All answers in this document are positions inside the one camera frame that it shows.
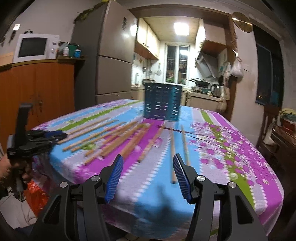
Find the refrigerator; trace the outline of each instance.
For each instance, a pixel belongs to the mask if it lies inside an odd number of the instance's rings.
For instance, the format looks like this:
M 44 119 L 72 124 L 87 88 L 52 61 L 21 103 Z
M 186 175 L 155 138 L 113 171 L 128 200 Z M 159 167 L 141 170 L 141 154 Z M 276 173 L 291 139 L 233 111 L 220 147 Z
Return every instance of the refrigerator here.
M 71 43 L 80 45 L 84 63 L 75 71 L 75 109 L 131 99 L 131 70 L 137 19 L 110 0 L 76 22 Z

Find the microwave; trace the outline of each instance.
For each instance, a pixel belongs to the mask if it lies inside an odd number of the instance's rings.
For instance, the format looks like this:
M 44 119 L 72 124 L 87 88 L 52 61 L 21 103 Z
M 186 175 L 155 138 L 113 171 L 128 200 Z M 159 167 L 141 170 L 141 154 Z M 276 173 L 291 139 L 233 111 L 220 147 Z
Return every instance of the microwave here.
M 59 35 L 20 34 L 13 57 L 13 63 L 56 59 L 59 48 Z

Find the window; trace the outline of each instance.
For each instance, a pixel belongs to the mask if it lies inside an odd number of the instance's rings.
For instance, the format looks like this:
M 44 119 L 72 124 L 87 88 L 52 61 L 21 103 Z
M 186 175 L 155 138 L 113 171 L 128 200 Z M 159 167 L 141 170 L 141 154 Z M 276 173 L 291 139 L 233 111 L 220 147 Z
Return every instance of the window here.
M 284 96 L 284 65 L 279 42 L 270 34 L 254 27 L 258 56 L 256 103 L 281 107 Z
M 167 83 L 186 84 L 188 73 L 188 46 L 168 45 L 167 48 L 167 67 L 166 78 Z

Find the floral tablecloth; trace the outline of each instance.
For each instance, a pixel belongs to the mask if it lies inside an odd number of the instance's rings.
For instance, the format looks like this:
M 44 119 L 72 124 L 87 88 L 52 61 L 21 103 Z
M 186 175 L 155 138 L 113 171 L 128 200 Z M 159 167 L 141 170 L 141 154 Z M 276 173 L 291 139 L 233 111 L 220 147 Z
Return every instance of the floral tablecloth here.
M 182 106 L 178 122 L 143 118 L 143 102 L 133 100 L 113 101 L 80 110 L 36 128 L 73 131 L 103 118 L 119 122 L 150 123 L 151 127 L 131 155 L 124 160 L 124 167 L 115 198 L 104 207 L 108 223 L 139 237 L 160 240 L 182 240 L 190 226 L 194 205 L 183 199 L 178 184 L 171 184 L 170 128 L 174 129 L 176 153 L 183 159 L 181 125 L 186 132 L 191 165 L 198 174 L 212 182 L 227 184 L 235 181 L 259 216 L 267 233 L 273 228 L 281 211 L 284 191 L 277 176 L 258 150 L 225 118 L 212 111 Z M 165 125 L 156 144 L 142 163 L 137 159 L 149 140 Z M 55 180 L 49 175 L 48 163 L 64 178 L 82 183 L 104 166 L 110 165 L 115 156 L 128 143 L 126 141 L 105 159 L 95 159 L 83 165 L 84 153 L 94 148 L 90 145 L 76 152 L 62 149 L 102 127 L 62 145 L 56 145 L 50 153 L 40 156 L 35 163 L 35 181 L 49 192 Z M 219 202 L 215 201 L 211 239 L 216 238 L 219 220 Z

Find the kettle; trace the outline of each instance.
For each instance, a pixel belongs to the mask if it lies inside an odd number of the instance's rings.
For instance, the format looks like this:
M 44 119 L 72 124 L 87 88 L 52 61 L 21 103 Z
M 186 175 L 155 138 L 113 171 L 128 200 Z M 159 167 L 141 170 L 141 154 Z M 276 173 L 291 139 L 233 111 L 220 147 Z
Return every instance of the kettle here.
M 214 84 L 211 85 L 210 90 L 213 96 L 220 98 L 222 93 L 222 86 Z

